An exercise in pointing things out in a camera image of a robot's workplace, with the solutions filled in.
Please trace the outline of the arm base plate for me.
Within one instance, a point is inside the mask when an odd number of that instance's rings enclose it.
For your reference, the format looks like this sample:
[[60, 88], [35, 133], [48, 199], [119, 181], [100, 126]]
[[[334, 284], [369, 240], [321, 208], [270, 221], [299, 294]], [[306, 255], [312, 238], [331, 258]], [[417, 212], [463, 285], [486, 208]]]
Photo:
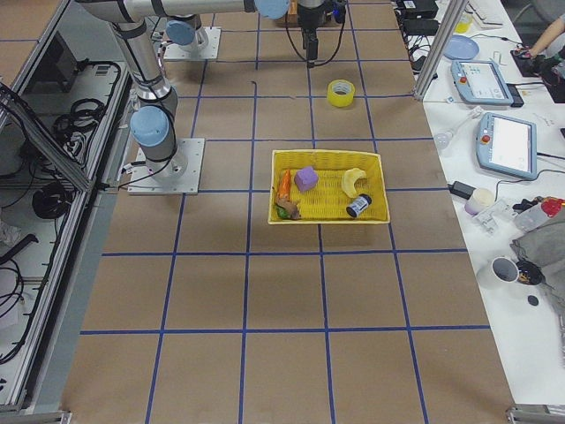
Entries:
[[177, 152], [164, 170], [157, 173], [160, 168], [152, 162], [134, 167], [134, 182], [126, 187], [127, 191], [139, 195], [196, 195], [199, 192], [204, 149], [203, 138], [177, 139]]
[[165, 61], [205, 61], [218, 57], [222, 29], [218, 26], [203, 26], [187, 37], [187, 31], [174, 34], [166, 31], [167, 42], [163, 45], [162, 58]]

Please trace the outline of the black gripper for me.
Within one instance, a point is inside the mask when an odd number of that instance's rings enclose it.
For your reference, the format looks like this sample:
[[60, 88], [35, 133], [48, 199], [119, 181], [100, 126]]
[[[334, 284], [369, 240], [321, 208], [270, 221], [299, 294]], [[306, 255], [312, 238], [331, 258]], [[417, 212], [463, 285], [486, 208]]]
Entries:
[[319, 39], [316, 29], [325, 22], [324, 0], [298, 0], [298, 25], [303, 30], [303, 49], [307, 67], [315, 67], [318, 60]]

